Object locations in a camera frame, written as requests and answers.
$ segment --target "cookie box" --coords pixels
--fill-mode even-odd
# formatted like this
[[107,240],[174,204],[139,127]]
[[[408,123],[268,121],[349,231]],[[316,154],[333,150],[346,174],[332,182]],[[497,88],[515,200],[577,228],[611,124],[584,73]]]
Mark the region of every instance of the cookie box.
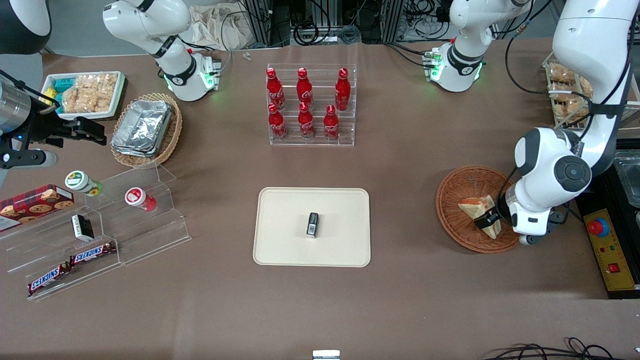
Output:
[[16,195],[0,203],[0,233],[73,205],[73,194],[53,184]]

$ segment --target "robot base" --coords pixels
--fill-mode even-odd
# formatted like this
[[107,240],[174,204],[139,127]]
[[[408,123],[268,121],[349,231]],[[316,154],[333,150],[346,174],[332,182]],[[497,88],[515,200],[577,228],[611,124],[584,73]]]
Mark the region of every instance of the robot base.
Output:
[[198,53],[193,53],[192,56],[196,60],[196,71],[184,85],[171,84],[166,76],[164,77],[169,90],[182,101],[196,101],[207,92],[217,90],[220,85],[220,61],[213,61],[210,57]]
[[480,77],[482,63],[475,70],[469,67],[470,72],[467,75],[460,75],[447,58],[447,52],[451,46],[451,43],[446,43],[422,55],[422,64],[425,66],[424,75],[427,81],[433,81],[445,90],[463,92]]

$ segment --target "foil container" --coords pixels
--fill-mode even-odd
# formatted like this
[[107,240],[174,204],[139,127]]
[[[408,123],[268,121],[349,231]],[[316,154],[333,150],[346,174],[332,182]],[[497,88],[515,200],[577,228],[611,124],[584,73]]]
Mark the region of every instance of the foil container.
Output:
[[115,151],[151,158],[160,151],[172,107],[164,101],[135,101],[111,139]]

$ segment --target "small bottle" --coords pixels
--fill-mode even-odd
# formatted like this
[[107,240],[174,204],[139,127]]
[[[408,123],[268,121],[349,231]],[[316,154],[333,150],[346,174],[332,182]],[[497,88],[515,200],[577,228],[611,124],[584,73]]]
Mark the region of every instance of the small bottle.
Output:
[[102,184],[93,180],[84,171],[71,171],[65,178],[65,185],[71,190],[84,193],[87,196],[98,196],[102,191]]
[[287,138],[287,128],[284,125],[282,114],[278,111],[276,104],[269,104],[269,126],[275,140],[284,140]]
[[343,67],[338,71],[338,82],[335,84],[335,106],[338,111],[346,111],[349,106],[351,84],[349,84],[349,72]]
[[136,206],[144,211],[153,211],[156,208],[156,198],[147,194],[141,188],[131,188],[124,195],[124,201],[131,206]]
[[324,137],[329,140],[338,140],[338,115],[335,114],[335,106],[333,105],[326,107]]
[[273,67],[267,69],[267,91],[271,102],[276,104],[279,110],[284,109],[284,88]]
[[311,140],[316,135],[314,129],[314,116],[309,112],[309,105],[306,102],[300,103],[300,113],[298,114],[298,122],[300,123],[300,133],[305,140]]
[[313,86],[307,78],[307,70],[303,67],[298,69],[298,84],[296,85],[298,91],[298,100],[300,102],[306,102],[309,105],[309,109],[314,108],[314,93]]

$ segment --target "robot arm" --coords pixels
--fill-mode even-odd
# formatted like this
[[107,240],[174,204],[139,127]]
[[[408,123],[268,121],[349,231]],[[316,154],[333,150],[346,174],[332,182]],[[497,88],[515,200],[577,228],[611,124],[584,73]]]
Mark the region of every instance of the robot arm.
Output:
[[[48,0],[0,0],[0,54],[33,54],[51,35]],[[42,95],[0,72],[0,186],[12,167],[50,167],[58,157],[48,150],[29,149],[32,142],[62,147],[63,139],[106,145],[104,126],[84,118],[64,121],[49,106],[25,90]]]
[[460,29],[455,42],[435,47],[440,55],[430,80],[451,92],[462,92],[477,79],[480,64],[491,41],[492,24],[517,17],[533,6],[534,0],[454,0],[449,17]]
[[499,209],[531,244],[547,234],[551,208],[580,195],[612,163],[630,82],[627,34],[638,0],[570,0],[554,35],[557,59],[593,87],[593,103],[618,105],[597,112],[584,131],[537,127],[519,139],[515,161],[522,178],[499,199]]
[[181,0],[125,0],[104,7],[109,32],[148,52],[164,72],[169,89],[184,101],[195,101],[214,88],[210,57],[191,54],[178,34],[191,25]]

